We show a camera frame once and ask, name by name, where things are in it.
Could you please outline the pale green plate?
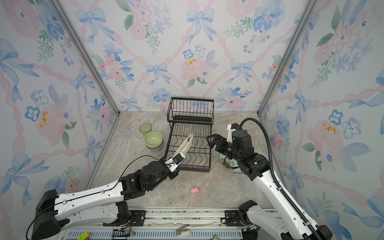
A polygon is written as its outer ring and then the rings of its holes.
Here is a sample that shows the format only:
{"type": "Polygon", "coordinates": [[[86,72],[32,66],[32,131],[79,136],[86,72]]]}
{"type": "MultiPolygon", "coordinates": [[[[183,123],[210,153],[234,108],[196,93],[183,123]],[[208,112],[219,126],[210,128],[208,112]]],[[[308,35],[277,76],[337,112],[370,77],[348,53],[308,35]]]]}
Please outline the pale green plate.
{"type": "Polygon", "coordinates": [[[226,157],[223,154],[220,154],[220,160],[224,167],[228,169],[229,171],[236,173],[236,174],[241,174],[242,171],[238,165],[238,162],[236,160],[230,160],[228,157],[226,157]]]}

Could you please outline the cream patterned plate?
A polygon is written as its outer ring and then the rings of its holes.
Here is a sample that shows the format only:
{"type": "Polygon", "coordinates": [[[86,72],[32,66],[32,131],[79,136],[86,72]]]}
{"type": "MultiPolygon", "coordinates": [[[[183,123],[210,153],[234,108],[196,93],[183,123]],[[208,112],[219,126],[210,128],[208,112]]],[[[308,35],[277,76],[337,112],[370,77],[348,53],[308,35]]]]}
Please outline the cream patterned plate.
{"type": "Polygon", "coordinates": [[[194,139],[194,134],[190,134],[186,137],[186,139],[179,145],[178,149],[174,153],[173,157],[179,153],[184,153],[185,156],[188,153],[190,147],[192,146],[194,139]]]}

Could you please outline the light green ceramic bowl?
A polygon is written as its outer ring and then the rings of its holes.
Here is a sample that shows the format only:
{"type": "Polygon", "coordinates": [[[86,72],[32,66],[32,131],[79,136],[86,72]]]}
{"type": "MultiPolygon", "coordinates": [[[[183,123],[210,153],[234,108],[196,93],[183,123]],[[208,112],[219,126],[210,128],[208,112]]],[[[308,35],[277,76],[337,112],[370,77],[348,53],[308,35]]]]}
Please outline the light green ceramic bowl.
{"type": "Polygon", "coordinates": [[[158,132],[150,132],[144,136],[144,143],[149,148],[156,148],[161,146],[163,141],[163,136],[158,132]]]}

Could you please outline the green glass cup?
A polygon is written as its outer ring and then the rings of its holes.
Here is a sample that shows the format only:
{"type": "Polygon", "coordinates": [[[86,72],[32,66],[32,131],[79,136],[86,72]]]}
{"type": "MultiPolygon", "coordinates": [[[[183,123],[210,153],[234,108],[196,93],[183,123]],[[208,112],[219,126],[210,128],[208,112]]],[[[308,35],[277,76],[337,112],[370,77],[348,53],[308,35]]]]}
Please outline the green glass cup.
{"type": "Polygon", "coordinates": [[[152,125],[150,123],[143,123],[139,126],[139,131],[143,136],[145,136],[148,133],[152,132],[152,125]]]}

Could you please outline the clear glass cup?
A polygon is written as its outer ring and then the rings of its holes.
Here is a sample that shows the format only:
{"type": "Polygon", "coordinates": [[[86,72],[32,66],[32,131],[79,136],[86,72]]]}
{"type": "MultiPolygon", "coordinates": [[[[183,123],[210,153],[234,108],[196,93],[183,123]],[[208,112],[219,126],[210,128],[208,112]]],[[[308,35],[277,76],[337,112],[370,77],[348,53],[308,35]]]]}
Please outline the clear glass cup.
{"type": "Polygon", "coordinates": [[[119,133],[127,133],[131,131],[131,125],[129,123],[121,123],[117,129],[119,133]]]}

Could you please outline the red white patterned bowl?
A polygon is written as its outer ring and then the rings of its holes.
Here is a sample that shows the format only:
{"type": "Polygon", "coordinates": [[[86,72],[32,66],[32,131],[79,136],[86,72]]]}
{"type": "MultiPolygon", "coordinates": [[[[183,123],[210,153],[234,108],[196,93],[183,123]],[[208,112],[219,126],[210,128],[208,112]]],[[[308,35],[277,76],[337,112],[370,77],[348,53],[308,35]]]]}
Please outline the red white patterned bowl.
{"type": "Polygon", "coordinates": [[[163,148],[163,146],[164,145],[161,145],[161,146],[158,146],[156,148],[149,148],[149,147],[147,147],[147,149],[149,149],[150,151],[159,151],[159,150],[161,150],[163,148]]]}

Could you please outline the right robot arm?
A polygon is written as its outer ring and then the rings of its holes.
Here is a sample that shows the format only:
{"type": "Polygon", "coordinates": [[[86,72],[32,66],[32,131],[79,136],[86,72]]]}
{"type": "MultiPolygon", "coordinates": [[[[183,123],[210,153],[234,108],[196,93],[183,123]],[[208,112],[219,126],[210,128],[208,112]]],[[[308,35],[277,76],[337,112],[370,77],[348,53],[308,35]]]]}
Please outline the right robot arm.
{"type": "Polygon", "coordinates": [[[330,240],[326,225],[319,225],[291,197],[272,170],[270,162],[255,152],[246,130],[233,130],[231,140],[219,134],[207,137],[209,147],[229,159],[236,160],[242,173],[257,185],[273,204],[279,218],[265,212],[256,202],[239,206],[239,215],[246,224],[254,224],[276,240],[330,240]]]}

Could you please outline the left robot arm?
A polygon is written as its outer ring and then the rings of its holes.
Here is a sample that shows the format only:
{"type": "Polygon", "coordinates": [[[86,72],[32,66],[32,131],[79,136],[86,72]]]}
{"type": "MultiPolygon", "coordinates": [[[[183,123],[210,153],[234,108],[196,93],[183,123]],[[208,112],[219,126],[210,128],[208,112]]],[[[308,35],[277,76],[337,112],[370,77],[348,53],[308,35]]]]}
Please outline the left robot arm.
{"type": "Polygon", "coordinates": [[[152,161],[142,169],[126,176],[121,176],[110,184],[72,194],[59,194],[57,190],[43,193],[37,207],[35,218],[28,230],[28,240],[42,240],[58,234],[64,227],[70,227],[76,220],[84,220],[79,215],[91,210],[91,221],[101,218],[95,208],[112,205],[117,208],[117,215],[107,226],[124,225],[129,220],[127,200],[142,197],[154,190],[166,178],[173,179],[179,174],[179,165],[185,159],[179,153],[168,160],[152,161]]]}

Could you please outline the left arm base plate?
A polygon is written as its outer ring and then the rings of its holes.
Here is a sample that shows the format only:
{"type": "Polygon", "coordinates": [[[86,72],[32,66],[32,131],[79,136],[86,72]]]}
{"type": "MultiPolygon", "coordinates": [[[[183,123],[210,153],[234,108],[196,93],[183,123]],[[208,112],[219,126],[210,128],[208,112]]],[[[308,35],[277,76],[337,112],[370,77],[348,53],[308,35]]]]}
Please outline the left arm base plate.
{"type": "Polygon", "coordinates": [[[121,217],[118,215],[118,218],[112,223],[103,223],[103,227],[142,227],[146,218],[146,211],[144,210],[133,210],[128,211],[128,213],[123,214],[121,217]]]}

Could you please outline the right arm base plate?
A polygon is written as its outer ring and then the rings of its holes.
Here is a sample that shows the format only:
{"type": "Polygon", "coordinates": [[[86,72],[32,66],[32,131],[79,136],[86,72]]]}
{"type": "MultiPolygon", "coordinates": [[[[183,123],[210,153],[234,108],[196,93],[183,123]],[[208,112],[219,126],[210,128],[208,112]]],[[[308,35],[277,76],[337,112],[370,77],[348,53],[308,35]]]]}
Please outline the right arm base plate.
{"type": "Polygon", "coordinates": [[[226,210],[225,216],[221,219],[221,224],[227,227],[250,228],[255,226],[251,223],[246,214],[240,210],[226,210]]]}

